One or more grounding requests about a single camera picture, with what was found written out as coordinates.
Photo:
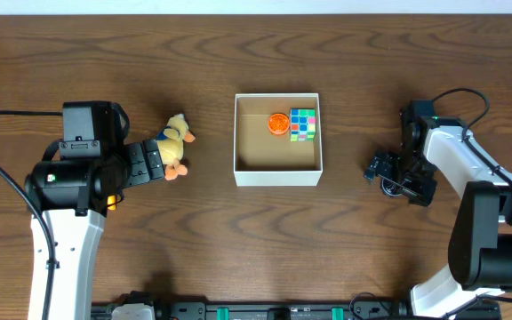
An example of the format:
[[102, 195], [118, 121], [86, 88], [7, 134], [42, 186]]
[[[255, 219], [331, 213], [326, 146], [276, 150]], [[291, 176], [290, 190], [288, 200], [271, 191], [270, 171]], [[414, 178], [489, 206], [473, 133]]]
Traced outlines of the black round gear toy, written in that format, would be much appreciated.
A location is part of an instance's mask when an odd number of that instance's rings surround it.
[[383, 194], [389, 197], [398, 197], [402, 195], [403, 186], [386, 178], [382, 178], [380, 180], [380, 188]]

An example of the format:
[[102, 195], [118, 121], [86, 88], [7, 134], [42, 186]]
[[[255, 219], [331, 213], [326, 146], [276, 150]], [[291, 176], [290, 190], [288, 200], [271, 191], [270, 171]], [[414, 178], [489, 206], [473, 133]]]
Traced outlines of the white cardboard box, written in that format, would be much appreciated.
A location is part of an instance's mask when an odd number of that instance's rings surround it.
[[[291, 141], [272, 134], [268, 119], [313, 109], [314, 139]], [[238, 93], [235, 96], [233, 173], [238, 187], [315, 186], [324, 170], [317, 93]]]

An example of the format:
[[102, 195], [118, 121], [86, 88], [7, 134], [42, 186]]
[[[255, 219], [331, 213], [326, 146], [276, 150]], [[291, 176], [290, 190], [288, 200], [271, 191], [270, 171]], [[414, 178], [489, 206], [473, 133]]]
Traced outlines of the colourful puzzle cube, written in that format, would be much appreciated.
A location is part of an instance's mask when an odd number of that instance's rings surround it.
[[290, 141], [313, 141], [317, 132], [313, 108], [293, 108], [290, 112]]

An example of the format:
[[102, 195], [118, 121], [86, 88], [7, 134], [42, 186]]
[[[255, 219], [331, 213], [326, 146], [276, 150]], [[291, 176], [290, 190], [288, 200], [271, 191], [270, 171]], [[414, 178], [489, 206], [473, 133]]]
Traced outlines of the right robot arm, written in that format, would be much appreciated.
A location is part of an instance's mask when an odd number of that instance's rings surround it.
[[510, 301], [512, 292], [512, 173], [481, 148], [459, 118], [438, 116], [432, 100], [400, 113], [402, 149], [377, 152], [364, 172], [390, 197], [428, 206], [441, 172], [460, 196], [448, 263], [413, 286], [395, 316], [452, 319], [483, 301]]

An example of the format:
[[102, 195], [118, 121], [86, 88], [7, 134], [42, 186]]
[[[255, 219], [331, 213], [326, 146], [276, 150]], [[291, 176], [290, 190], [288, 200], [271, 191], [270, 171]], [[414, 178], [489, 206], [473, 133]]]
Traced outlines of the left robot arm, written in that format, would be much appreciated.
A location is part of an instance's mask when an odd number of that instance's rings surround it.
[[27, 178], [38, 212], [31, 221], [34, 270], [31, 319], [88, 319], [96, 254], [108, 211], [124, 190], [160, 180], [154, 140], [126, 144], [130, 122], [108, 101], [66, 102], [63, 137]]

